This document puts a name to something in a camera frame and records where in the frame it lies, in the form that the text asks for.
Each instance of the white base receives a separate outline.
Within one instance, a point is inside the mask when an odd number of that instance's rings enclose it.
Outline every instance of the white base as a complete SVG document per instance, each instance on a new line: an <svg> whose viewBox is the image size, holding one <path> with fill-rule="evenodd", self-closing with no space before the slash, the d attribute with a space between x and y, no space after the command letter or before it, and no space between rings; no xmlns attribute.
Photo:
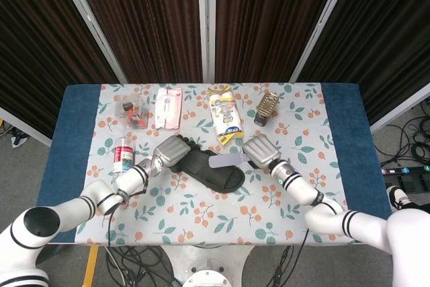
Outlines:
<svg viewBox="0 0 430 287"><path fill-rule="evenodd" d="M183 287L232 287L228 279L215 270L201 270L189 277Z"/></svg>
<svg viewBox="0 0 430 287"><path fill-rule="evenodd" d="M223 245L211 249L192 245L162 245L161 247L169 256L173 273L181 283L185 283L194 274L191 270L193 267L196 268L196 271L211 267L213 271L219 273L220 268L217 267L222 265L224 271L221 274L234 287L242 286L243 267L254 248L253 245Z"/></svg>

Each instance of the packaged item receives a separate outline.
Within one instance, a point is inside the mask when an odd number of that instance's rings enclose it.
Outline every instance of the packaged item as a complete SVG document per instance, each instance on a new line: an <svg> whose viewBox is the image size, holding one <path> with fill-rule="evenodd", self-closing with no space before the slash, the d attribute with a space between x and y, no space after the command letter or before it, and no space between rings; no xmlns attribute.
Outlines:
<svg viewBox="0 0 430 287"><path fill-rule="evenodd" d="M280 98L276 93L265 93L263 99L257 106L257 113L255 114L254 123L260 127L264 127L269 121L271 113L274 111L276 104Z"/></svg>
<svg viewBox="0 0 430 287"><path fill-rule="evenodd" d="M219 142L225 145L233 137L243 137L241 117L237 112L233 92L229 86L223 90L209 89L209 106Z"/></svg>
<svg viewBox="0 0 430 287"><path fill-rule="evenodd" d="M123 95L115 105L115 117L127 129L148 128L148 110L139 94Z"/></svg>
<svg viewBox="0 0 430 287"><path fill-rule="evenodd" d="M178 129L181 119L182 89L159 89L155 100L155 128Z"/></svg>
<svg viewBox="0 0 430 287"><path fill-rule="evenodd" d="M134 147L134 141L130 137L120 137L115 140L114 179L133 166Z"/></svg>

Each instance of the table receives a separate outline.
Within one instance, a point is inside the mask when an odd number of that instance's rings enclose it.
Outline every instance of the table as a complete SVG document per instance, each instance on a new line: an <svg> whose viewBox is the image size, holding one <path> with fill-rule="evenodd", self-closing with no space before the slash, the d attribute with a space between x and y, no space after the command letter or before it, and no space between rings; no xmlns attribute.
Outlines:
<svg viewBox="0 0 430 287"><path fill-rule="evenodd" d="M345 207L347 204L349 209L388 218L391 211L357 85L235 83L230 86L244 122L245 140L260 132L266 134L312 185ZM56 205L72 199L80 194L84 183L98 178L111 183L109 165L112 168L113 157L108 139L120 136L120 131L116 130L119 125L114 124L110 107L116 95L141 93L151 113L159 87L183 89L182 135L193 137L204 148L219 153L239 150L241 140L221 147L211 129L204 91L221 85L72 85L64 94L37 205ZM277 114L266 127L260 128L252 120L255 106L268 89L277 92L281 100ZM136 161L177 133L155 130L152 123L150 118L148 130L125 132L138 143ZM106 132L113 135L106 137ZM244 186L227 195L211 192L184 174L174 175L164 170L151 180L147 195L117 211L112 223L112 243L300 243L305 231L306 207L297 206L268 174L248 165L241 165L241 169L247 175ZM106 244L107 221L96 216L77 230L58 235L54 242ZM347 237L314 234L307 240L308 244L329 245L350 242Z"/></svg>

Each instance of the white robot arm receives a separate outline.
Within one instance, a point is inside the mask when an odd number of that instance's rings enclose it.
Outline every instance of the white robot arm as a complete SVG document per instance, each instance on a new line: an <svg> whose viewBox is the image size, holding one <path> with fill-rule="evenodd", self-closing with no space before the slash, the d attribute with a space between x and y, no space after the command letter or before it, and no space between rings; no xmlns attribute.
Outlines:
<svg viewBox="0 0 430 287"><path fill-rule="evenodd" d="M99 210L111 214L148 179L183 158L190 147L176 136L161 143L151 158L144 159L116 180L116 192L104 181L89 184L78 198L58 206L38 206L24 211L0 234L0 286L48 286L48 276L36 268L43 247L59 232L84 223Z"/></svg>
<svg viewBox="0 0 430 287"><path fill-rule="evenodd" d="M243 145L256 167L269 169L271 176L301 205L314 206L305 215L315 233L346 235L393 255L393 286L428 286L430 214L401 210L383 220L353 210L344 211L336 201L316 190L286 161L263 135Z"/></svg>
<svg viewBox="0 0 430 287"><path fill-rule="evenodd" d="M88 185L82 194L54 207L35 207L19 215L0 234L0 286L48 286L48 276L35 262L43 246L59 232L91 219L98 209L111 214L129 199L161 167L170 167L184 157L190 147L176 136L169 137L154 155L135 165L116 180L116 192L103 181ZM430 215L420 210L402 210L388 221L356 211L344 211L336 201L312 186L286 161L264 136L243 145L256 167L270 169L271 175L301 205L314 206L305 214L310 230L320 234L347 235L393 254L393 286L426 286L427 255L430 244Z"/></svg>

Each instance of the dark curtain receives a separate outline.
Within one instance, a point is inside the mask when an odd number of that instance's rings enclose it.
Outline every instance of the dark curtain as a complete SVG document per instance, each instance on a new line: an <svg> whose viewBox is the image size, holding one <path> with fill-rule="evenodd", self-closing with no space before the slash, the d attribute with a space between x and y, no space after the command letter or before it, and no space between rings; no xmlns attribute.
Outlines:
<svg viewBox="0 0 430 287"><path fill-rule="evenodd" d="M327 0L216 0L217 82L287 81Z"/></svg>
<svg viewBox="0 0 430 287"><path fill-rule="evenodd" d="M339 0L299 81L352 82L370 123L430 82L430 0Z"/></svg>
<svg viewBox="0 0 430 287"><path fill-rule="evenodd" d="M88 0L129 82L202 82L198 0Z"/></svg>
<svg viewBox="0 0 430 287"><path fill-rule="evenodd" d="M1 0L0 106L52 137L65 87L116 76L71 0Z"/></svg>

